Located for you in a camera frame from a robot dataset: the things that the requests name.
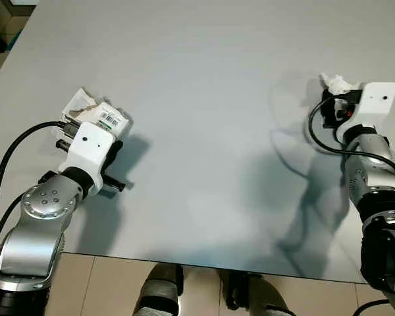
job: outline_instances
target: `barcode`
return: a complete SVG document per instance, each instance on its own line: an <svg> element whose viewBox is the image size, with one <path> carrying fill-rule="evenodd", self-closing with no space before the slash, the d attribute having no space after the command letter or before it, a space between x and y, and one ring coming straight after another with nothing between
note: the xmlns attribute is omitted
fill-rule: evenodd
<svg viewBox="0 0 395 316"><path fill-rule="evenodd" d="M103 118L103 120L111 123L114 127L116 127L119 123L115 118L113 118L111 115L108 115L107 113L101 114L101 117Z"/></svg>

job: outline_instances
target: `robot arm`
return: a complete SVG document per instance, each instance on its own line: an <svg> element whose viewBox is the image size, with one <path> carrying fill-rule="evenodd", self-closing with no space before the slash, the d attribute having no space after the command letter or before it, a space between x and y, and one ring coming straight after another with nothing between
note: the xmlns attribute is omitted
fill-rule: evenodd
<svg viewBox="0 0 395 316"><path fill-rule="evenodd" d="M395 163L389 141L378 132L392 106L395 83L372 82L357 94L350 102L325 102L321 109L324 127L335 129L336 139L346 150L379 155ZM330 96L324 92L323 99ZM363 222L361 273L373 288L383 291L395 309L395 170L384 161L362 155L345 156L344 166L350 198Z"/></svg>
<svg viewBox="0 0 395 316"><path fill-rule="evenodd" d="M124 188L103 174L122 143L90 122L67 123L66 127L66 135L70 131L73 137L63 148L68 151L66 161L59 173L47 173L43 183L24 193L20 219L3 241L0 315L43 315L73 212L84 198L97 194L103 183Z"/></svg>

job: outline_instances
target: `table surface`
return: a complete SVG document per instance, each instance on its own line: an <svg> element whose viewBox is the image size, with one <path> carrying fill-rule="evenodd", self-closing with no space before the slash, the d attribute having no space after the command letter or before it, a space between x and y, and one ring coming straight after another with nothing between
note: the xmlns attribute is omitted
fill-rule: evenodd
<svg viewBox="0 0 395 316"><path fill-rule="evenodd" d="M321 72L395 81L395 0L43 0L0 71L0 160L83 86L132 115L109 173L134 187L88 198L66 251L362 282L341 158L303 135ZM0 215L54 142L17 150Z"/></svg>

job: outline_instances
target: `floor tile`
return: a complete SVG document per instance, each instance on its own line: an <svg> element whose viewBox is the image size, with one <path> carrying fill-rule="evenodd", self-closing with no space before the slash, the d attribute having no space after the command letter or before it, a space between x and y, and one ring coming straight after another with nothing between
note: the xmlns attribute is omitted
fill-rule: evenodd
<svg viewBox="0 0 395 316"><path fill-rule="evenodd" d="M10 12L4 5L0 5L0 33L5 29L7 22L11 19Z"/></svg>
<svg viewBox="0 0 395 316"><path fill-rule="evenodd" d="M64 253L51 287L45 316L79 316L92 271L93 257Z"/></svg>
<svg viewBox="0 0 395 316"><path fill-rule="evenodd" d="M14 16L6 24L3 33L4 34L16 34L19 33L24 27L29 16Z"/></svg>
<svg viewBox="0 0 395 316"><path fill-rule="evenodd" d="M131 315L154 265L146 261L96 257L82 316Z"/></svg>
<svg viewBox="0 0 395 316"><path fill-rule="evenodd" d="M215 269L184 267L181 313L187 316L218 316L219 276Z"/></svg>
<svg viewBox="0 0 395 316"><path fill-rule="evenodd" d="M288 308L297 316L352 315L357 309L356 288L352 283L327 282L265 275L281 294ZM220 304L220 316L245 316L248 312L227 310Z"/></svg>
<svg viewBox="0 0 395 316"><path fill-rule="evenodd" d="M371 286L367 284L356 284L355 288L357 290L357 299L358 304L363 305L364 303L375 301L375 300L384 300L386 297L383 295L381 291L373 289ZM363 316L395 316L395 311L389 305L378 305L370 307L366 309L363 313Z"/></svg>

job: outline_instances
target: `black joint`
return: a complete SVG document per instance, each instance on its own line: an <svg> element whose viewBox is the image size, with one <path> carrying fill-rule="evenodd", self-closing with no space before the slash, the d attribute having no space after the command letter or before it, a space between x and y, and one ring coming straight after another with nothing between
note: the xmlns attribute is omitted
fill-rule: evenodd
<svg viewBox="0 0 395 316"><path fill-rule="evenodd" d="M103 177L103 183L107 186L110 186L114 189L117 189L119 192L122 192L124 188L126 187L125 183L122 183L114 178L111 178L110 176L107 176L106 174L102 175Z"/></svg>
<svg viewBox="0 0 395 316"><path fill-rule="evenodd" d="M327 90L323 90L322 93L322 101L326 100L333 95ZM321 114L323 117L323 128L337 128L339 126L339 122L337 121L335 117L335 100L331 99L329 101L326 101L322 106L321 106Z"/></svg>
<svg viewBox="0 0 395 316"><path fill-rule="evenodd" d="M70 144L68 142L65 142L64 140L57 140L55 143L55 147L64 150L65 152L68 152Z"/></svg>
<svg viewBox="0 0 395 316"><path fill-rule="evenodd" d="M373 288L395 292L395 238L389 231L364 232L360 271Z"/></svg>
<svg viewBox="0 0 395 316"><path fill-rule="evenodd" d="M93 180L86 171L76 167L69 167L65 169L61 175L79 184L83 191L82 199L86 198L90 188L93 186Z"/></svg>
<svg viewBox="0 0 395 316"><path fill-rule="evenodd" d="M355 140L358 136L362 134L377 134L376 130L373 127L364 127L363 125L355 125L344 133L344 142L345 144L351 143Z"/></svg>
<svg viewBox="0 0 395 316"><path fill-rule="evenodd" d="M31 292L0 290L0 316L43 316L49 288Z"/></svg>
<svg viewBox="0 0 395 316"><path fill-rule="evenodd" d="M50 178L52 178L53 176L55 176L57 173L55 173L54 171L47 171L47 173L45 175L43 175L39 180L38 180L38 184L44 183L47 180L49 180Z"/></svg>
<svg viewBox="0 0 395 316"><path fill-rule="evenodd" d="M123 142L121 140L116 140L110 147L107 156L105 158L104 164L101 168L101 174L104 173L105 169L108 168L109 165L113 163L116 159L117 153L123 147Z"/></svg>
<svg viewBox="0 0 395 316"><path fill-rule="evenodd" d="M377 193L370 192L365 194L356 205L361 221L374 214L395 210L395 191L378 190Z"/></svg>

